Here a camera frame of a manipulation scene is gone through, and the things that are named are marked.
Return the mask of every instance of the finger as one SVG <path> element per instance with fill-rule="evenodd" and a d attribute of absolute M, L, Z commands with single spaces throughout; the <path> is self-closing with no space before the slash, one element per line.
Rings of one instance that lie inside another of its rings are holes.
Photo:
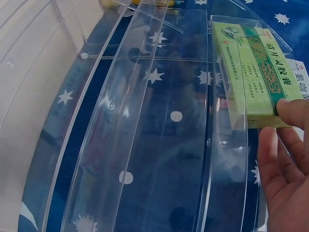
<path fill-rule="evenodd" d="M 309 101 L 294 100 L 288 102 L 286 99 L 280 99 L 277 104 L 277 111 L 286 124 L 304 130 L 309 118 Z"/>
<path fill-rule="evenodd" d="M 278 140 L 278 164 L 287 183 L 296 182 L 305 177 L 288 155 L 281 140 Z"/>
<path fill-rule="evenodd" d="M 278 164 L 278 136 L 275 129 L 264 128 L 259 137 L 258 165 L 267 205 L 287 185 Z"/>
<path fill-rule="evenodd" d="M 309 157 L 306 156 L 304 142 L 300 139 L 294 128 L 277 129 L 278 136 L 282 140 L 286 149 L 294 158 L 297 167 L 303 174 L 309 174 Z"/>

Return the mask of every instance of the fingernail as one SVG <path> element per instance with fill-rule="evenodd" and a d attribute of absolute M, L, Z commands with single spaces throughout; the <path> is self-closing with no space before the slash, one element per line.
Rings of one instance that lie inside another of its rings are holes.
<path fill-rule="evenodd" d="M 289 100 L 287 100 L 287 99 L 285 99 L 285 98 L 281 98 L 281 99 L 278 101 L 277 104 L 286 104 L 286 103 L 288 103 L 288 102 L 289 102 Z"/>

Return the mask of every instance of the green medicine box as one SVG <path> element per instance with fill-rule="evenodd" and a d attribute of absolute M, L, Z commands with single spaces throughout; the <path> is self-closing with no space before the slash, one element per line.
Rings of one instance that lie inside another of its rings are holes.
<path fill-rule="evenodd" d="M 231 125 L 286 127 L 276 111 L 279 99 L 302 99 L 297 80 L 268 29 L 214 22 L 213 41 L 226 92 Z"/>

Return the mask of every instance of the white polka dot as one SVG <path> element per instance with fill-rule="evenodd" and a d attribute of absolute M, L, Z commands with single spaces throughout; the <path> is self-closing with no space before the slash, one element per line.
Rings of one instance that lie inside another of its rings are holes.
<path fill-rule="evenodd" d="M 183 118 L 183 114 L 179 111 L 173 111 L 170 113 L 170 119 L 172 119 L 174 122 L 180 122 Z"/>
<path fill-rule="evenodd" d="M 119 182 L 123 182 L 125 185 L 131 184 L 133 182 L 133 174 L 131 172 L 126 172 L 125 175 L 125 171 L 121 171 L 119 174 Z"/>

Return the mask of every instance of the white star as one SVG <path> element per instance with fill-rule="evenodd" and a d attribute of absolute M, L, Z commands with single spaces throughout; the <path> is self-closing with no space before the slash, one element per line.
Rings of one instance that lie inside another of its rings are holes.
<path fill-rule="evenodd" d="M 222 83 L 221 73 L 216 72 L 216 85 L 220 86 L 221 83 Z"/>
<path fill-rule="evenodd" d="M 212 77 L 211 77 L 211 73 L 210 72 L 204 72 L 202 70 L 200 70 L 200 75 L 197 76 L 199 78 L 199 84 L 202 85 L 202 84 L 208 84 L 209 86 L 211 85 L 211 80 L 212 80 Z"/>
<path fill-rule="evenodd" d="M 207 4 L 207 0 L 195 0 L 194 3 L 198 5 L 203 5 L 203 4 Z"/>
<path fill-rule="evenodd" d="M 278 20 L 278 23 L 287 24 L 290 23 L 290 18 L 288 18 L 285 14 L 275 14 L 275 18 Z"/>
<path fill-rule="evenodd" d="M 25 205 L 25 203 L 21 202 L 21 208 L 20 208 L 20 215 L 24 216 L 25 218 L 27 218 L 32 225 L 34 226 L 34 228 L 39 231 L 38 227 L 37 227 L 37 223 L 35 222 L 34 216 L 33 214 L 30 212 L 30 210 L 28 209 L 28 207 Z"/>
<path fill-rule="evenodd" d="M 93 219 L 87 215 L 87 217 L 82 217 L 78 215 L 78 219 L 73 222 L 76 226 L 77 232 L 97 232 L 97 222 L 94 222 Z"/>
<path fill-rule="evenodd" d="M 58 101 L 57 104 L 63 102 L 66 105 L 68 100 L 72 100 L 73 99 L 73 97 L 71 97 L 72 92 L 73 91 L 68 93 L 67 90 L 65 89 L 64 93 L 58 96 L 58 97 L 60 97 L 60 100 Z"/>
<path fill-rule="evenodd" d="M 251 172 L 254 173 L 254 177 L 256 178 L 254 184 L 260 184 L 260 172 L 259 172 L 259 167 L 257 165 L 257 160 L 255 160 L 256 166 L 254 167 L 254 170 L 251 170 Z"/>
<path fill-rule="evenodd" d="M 164 75 L 165 72 L 163 73 L 158 73 L 158 69 L 155 69 L 153 73 L 149 74 L 148 81 L 151 81 L 151 84 L 153 84 L 155 81 L 162 81 L 160 76 Z"/>
<path fill-rule="evenodd" d="M 153 40 L 153 43 L 155 44 L 156 42 L 158 42 L 158 44 L 162 43 L 163 40 L 167 40 L 167 38 L 163 37 L 163 32 L 161 32 L 160 34 L 158 32 L 154 32 L 154 35 L 152 37 L 149 37 L 149 39 Z"/>

